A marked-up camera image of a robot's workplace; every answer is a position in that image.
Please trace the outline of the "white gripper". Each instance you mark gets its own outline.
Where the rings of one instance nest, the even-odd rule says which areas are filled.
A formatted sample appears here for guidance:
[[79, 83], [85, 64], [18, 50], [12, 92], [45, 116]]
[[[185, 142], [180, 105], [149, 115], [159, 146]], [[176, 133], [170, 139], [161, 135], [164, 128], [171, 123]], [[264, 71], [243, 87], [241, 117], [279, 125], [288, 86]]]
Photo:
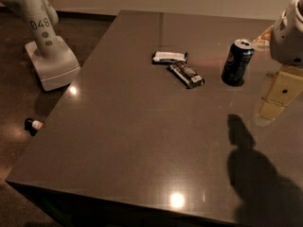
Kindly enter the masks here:
[[272, 59], [283, 65], [274, 74], [258, 115], [275, 120], [303, 92], [303, 0], [292, 0], [274, 26], [253, 40], [255, 48], [268, 45]]

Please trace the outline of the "white robot base numbered 048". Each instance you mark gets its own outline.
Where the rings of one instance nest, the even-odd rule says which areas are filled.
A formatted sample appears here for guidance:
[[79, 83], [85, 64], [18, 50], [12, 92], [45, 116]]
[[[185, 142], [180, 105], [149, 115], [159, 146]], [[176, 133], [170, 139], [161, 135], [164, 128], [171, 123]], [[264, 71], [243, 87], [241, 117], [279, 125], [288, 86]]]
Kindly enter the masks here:
[[45, 91], [68, 85], [80, 71], [80, 64], [54, 25], [59, 17], [48, 0], [0, 0], [22, 17], [34, 40], [25, 49]]

